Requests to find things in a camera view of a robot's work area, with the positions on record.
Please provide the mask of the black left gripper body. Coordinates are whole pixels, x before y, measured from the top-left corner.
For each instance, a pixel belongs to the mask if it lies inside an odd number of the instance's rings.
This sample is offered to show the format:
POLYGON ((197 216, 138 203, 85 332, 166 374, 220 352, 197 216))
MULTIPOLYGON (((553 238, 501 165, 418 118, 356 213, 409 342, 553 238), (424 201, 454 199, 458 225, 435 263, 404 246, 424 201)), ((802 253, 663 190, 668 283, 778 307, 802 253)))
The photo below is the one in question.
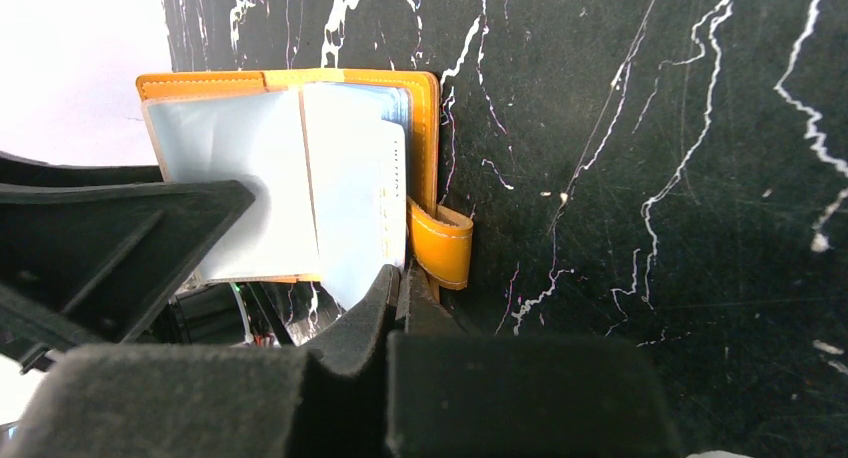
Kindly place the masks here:
POLYGON ((231 282, 172 297, 152 323, 152 340, 183 345, 279 347, 292 345, 280 302, 282 284, 231 282))

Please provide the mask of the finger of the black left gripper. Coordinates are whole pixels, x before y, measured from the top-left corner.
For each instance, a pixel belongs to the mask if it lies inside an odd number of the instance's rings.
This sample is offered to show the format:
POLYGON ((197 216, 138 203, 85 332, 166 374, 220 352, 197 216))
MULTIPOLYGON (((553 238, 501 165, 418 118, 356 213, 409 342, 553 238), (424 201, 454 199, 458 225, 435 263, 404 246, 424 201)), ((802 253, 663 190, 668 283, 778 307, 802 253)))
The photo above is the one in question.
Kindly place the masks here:
POLYGON ((44 371, 52 352, 135 341, 254 201, 237 180, 3 154, 2 355, 44 371))

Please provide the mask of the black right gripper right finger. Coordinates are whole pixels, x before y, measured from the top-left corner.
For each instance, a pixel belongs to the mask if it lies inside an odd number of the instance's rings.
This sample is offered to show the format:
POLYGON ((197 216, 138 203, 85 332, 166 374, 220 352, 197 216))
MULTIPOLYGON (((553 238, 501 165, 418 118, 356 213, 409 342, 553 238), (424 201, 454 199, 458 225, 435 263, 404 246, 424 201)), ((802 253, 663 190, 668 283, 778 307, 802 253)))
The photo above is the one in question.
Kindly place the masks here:
POLYGON ((635 344, 464 331, 411 263, 386 341, 393 457, 679 457, 659 376, 635 344))

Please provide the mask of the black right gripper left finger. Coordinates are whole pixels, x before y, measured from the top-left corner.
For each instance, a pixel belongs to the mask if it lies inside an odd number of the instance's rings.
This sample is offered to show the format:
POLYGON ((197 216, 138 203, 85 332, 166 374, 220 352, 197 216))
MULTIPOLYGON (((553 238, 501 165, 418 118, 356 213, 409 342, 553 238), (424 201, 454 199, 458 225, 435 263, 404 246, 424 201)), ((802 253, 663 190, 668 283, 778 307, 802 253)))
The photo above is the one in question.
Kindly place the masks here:
POLYGON ((381 457, 400 271, 301 347, 98 345, 63 358, 5 457, 381 457))

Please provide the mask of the orange leather card holder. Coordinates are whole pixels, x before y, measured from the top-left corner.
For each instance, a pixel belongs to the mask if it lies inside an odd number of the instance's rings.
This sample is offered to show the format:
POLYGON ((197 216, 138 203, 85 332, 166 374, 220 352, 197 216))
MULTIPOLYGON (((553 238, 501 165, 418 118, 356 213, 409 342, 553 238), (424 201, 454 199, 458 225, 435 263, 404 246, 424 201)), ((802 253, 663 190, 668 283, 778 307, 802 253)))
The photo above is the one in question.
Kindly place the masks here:
POLYGON ((473 221, 437 202, 439 108, 441 90, 428 71, 308 68, 262 71, 204 71, 142 74, 135 82, 143 103, 161 98, 227 96, 292 88, 313 82, 400 87, 411 94, 412 185, 407 225, 412 252, 425 271, 430 290, 467 287, 473 221))

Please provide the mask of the silver VIP card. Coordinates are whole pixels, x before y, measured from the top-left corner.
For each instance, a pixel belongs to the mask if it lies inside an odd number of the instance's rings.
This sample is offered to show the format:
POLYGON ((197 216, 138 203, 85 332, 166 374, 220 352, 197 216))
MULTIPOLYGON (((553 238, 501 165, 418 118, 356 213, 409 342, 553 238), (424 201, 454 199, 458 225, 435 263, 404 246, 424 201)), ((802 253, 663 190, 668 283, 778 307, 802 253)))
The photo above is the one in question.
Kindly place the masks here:
POLYGON ((319 281, 345 310, 385 265, 406 258, 406 145, 411 98, 393 86, 302 89, 319 281))

